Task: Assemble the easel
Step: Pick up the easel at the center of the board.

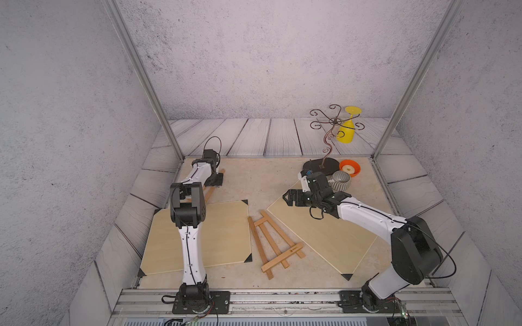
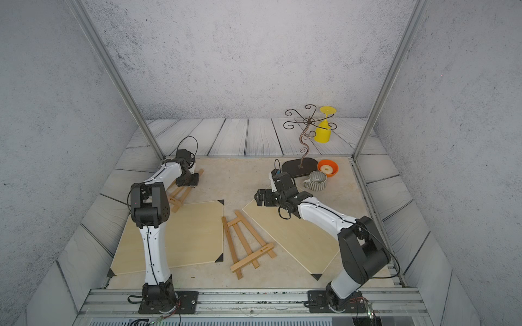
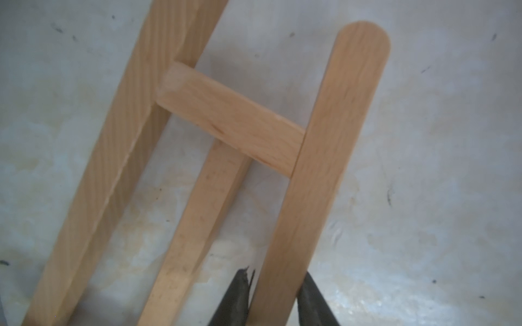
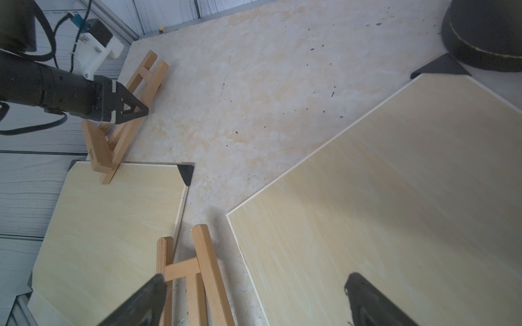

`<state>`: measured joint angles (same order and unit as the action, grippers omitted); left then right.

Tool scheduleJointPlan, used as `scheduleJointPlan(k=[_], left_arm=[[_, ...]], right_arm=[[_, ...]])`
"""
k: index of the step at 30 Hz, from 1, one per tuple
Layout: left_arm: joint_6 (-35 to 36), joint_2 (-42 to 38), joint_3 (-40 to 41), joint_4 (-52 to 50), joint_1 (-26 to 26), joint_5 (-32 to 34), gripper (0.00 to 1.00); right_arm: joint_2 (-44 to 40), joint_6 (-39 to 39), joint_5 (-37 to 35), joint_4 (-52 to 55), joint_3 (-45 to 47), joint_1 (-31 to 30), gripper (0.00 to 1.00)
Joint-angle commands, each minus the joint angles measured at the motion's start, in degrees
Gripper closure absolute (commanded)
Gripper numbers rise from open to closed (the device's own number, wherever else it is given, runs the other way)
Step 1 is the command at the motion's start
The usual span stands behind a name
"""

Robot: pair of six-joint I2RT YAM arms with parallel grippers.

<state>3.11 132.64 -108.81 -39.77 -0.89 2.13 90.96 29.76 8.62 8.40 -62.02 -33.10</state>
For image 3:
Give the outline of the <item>small wooden easel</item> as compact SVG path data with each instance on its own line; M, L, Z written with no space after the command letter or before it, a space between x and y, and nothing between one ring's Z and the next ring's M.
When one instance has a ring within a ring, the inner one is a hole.
M139 318L171 325L252 161L289 178L246 325L285 325L390 54L377 24L337 34L303 128L195 69L225 1L153 1L23 319L65 325L172 115L214 138Z

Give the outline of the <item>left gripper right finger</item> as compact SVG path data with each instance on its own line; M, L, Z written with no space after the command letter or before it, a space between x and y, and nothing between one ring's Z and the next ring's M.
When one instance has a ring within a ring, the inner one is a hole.
M300 326L340 326L309 272L296 298Z

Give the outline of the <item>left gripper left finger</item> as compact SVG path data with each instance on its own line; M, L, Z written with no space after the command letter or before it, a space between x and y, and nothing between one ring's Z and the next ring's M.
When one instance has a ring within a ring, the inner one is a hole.
M249 313L251 284L255 275L248 277L248 268L239 269L232 278L208 326L245 326Z

